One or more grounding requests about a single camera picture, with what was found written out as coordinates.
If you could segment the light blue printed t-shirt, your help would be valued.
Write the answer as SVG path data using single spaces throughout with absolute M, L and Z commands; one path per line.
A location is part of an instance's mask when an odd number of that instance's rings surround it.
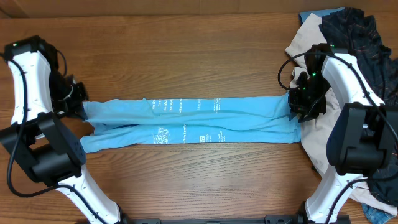
M 287 95 L 214 99 L 111 100 L 84 103 L 93 134 L 87 153 L 133 144 L 300 142 Z

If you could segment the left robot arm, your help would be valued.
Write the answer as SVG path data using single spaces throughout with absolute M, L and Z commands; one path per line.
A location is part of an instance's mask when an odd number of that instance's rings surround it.
M 82 82 L 60 72 L 60 56 L 61 51 L 37 35 L 7 44 L 1 53 L 14 83 L 11 126 L 1 130 L 1 144 L 10 154 L 9 190 L 22 198 L 57 190 L 88 223 L 130 223 L 94 181 L 80 140 L 61 121 L 85 121 L 88 94 Z

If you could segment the beige garment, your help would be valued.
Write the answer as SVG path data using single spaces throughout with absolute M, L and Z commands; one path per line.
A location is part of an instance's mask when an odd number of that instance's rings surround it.
M 292 43 L 286 48 L 290 56 L 308 51 L 311 46 L 326 42 L 320 31 L 321 17 L 311 14 L 297 31 Z M 320 175 L 325 175 L 329 162 L 326 158 L 326 144 L 340 115 L 341 109 L 332 89 L 326 93 L 326 113 L 301 124 L 301 143 Z M 349 196 L 359 203 L 397 215 L 397 207 L 388 205 L 371 195 L 367 183 L 360 183 Z

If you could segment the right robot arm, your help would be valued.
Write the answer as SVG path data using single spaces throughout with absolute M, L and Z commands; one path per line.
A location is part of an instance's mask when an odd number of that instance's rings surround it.
M 397 108 L 387 106 L 367 84 L 357 58 L 334 45 L 313 45 L 302 56 L 307 74 L 289 88 L 291 118 L 299 123 L 326 113 L 332 89 L 341 113 L 328 137 L 329 166 L 313 195 L 286 223 L 349 223 L 338 213 L 359 183 L 385 168 L 397 146 Z

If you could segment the dark blue folded cloth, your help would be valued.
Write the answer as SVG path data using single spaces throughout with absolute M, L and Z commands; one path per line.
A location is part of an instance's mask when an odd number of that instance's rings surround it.
M 306 12 L 300 12 L 298 14 L 298 16 L 300 19 L 300 23 L 303 24 L 305 22 L 305 20 L 311 14 L 314 14 L 318 17 L 323 17 L 323 16 L 330 15 L 331 13 L 334 13 L 334 12 L 342 11 L 343 9 L 344 9 L 343 7 L 339 7 L 339 8 L 334 8 L 334 9 L 322 9 L 322 10 L 318 10 L 318 11 L 306 11 Z

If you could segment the blue denim garment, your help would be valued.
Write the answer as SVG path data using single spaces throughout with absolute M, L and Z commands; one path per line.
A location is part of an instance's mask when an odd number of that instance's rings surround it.
M 373 208 L 369 205 L 366 205 L 365 203 L 362 203 L 361 206 L 362 206 L 365 217 L 372 224 L 386 224 L 389 220 L 394 218 L 394 215 L 391 215 L 390 213 Z

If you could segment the dark patterned garment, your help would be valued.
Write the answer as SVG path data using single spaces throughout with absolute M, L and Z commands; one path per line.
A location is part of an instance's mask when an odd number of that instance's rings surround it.
M 322 17 L 320 30 L 329 44 L 354 54 L 358 68 L 375 94 L 387 106 L 397 108 L 397 59 L 390 58 L 391 49 L 382 43 L 374 16 L 346 8 Z M 388 166 L 376 171 L 367 184 L 376 199 L 397 206 L 397 145 Z

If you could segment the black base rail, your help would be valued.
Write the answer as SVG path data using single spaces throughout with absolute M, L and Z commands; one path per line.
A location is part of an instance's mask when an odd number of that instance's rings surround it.
M 229 218 L 219 220 L 129 220 L 132 224 L 294 224 L 303 223 L 296 215 L 267 215 L 264 218 Z

